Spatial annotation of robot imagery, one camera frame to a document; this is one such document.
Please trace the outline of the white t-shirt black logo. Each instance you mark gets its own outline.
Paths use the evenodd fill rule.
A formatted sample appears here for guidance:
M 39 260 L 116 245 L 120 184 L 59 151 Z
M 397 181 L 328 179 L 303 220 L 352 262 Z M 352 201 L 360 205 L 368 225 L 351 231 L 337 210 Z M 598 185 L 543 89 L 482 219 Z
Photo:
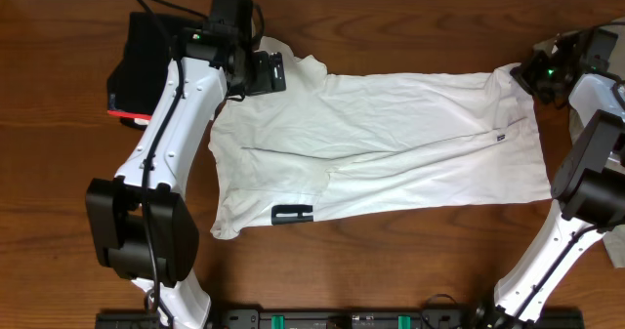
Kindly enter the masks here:
M 214 237 L 267 226 L 279 205 L 320 222 L 549 197 L 534 102 L 508 66 L 337 75 L 276 39 L 261 47 L 282 55 L 286 89 L 227 103 L 212 126 Z

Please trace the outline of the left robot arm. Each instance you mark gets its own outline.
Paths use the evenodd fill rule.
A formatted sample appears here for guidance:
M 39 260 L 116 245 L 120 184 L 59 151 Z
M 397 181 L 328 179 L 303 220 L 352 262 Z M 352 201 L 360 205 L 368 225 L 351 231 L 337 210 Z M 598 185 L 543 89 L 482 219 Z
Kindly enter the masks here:
M 145 294 L 141 312 L 104 312 L 98 328 L 202 328 L 211 298 L 193 270 L 199 231 L 186 204 L 190 168 L 228 96 L 285 89 L 281 55 L 259 50 L 262 32 L 183 31 L 146 129 L 113 179 L 94 179 L 86 210 L 98 261 Z

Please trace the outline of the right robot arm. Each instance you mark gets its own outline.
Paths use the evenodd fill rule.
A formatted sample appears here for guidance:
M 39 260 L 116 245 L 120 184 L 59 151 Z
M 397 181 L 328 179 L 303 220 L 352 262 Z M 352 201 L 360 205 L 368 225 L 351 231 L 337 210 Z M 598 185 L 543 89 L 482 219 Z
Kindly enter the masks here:
M 473 328 L 536 328 L 549 296 L 595 243 L 624 223 L 624 78 L 597 54 L 581 59 L 568 102 L 583 130 L 552 183 L 544 225 L 472 315 Z

